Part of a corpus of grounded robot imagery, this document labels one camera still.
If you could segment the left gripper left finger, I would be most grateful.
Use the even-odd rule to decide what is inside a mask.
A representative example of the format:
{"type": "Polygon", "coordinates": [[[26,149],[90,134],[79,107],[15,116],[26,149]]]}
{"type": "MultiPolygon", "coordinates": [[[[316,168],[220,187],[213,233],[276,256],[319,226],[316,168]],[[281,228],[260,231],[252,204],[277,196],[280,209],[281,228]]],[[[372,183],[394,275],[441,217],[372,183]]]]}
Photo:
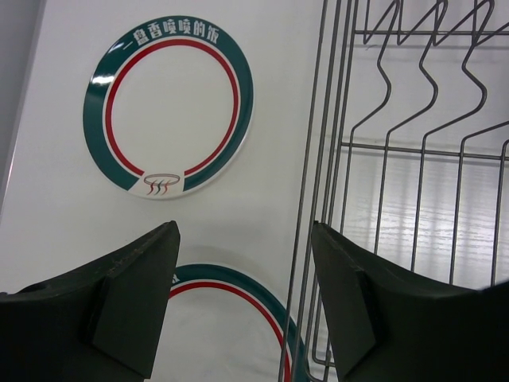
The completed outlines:
{"type": "Polygon", "coordinates": [[[126,246],[1,296],[4,381],[151,377],[181,235],[159,225],[126,246]]]}

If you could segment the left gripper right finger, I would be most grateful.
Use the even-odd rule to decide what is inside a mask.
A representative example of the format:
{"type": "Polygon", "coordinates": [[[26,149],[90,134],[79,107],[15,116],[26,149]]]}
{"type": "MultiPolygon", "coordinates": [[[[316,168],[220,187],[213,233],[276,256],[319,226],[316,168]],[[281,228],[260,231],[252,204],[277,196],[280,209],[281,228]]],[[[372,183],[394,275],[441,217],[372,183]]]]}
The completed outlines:
{"type": "Polygon", "coordinates": [[[438,282],[320,222],[312,247],[339,380],[507,380],[507,283],[438,282]]]}

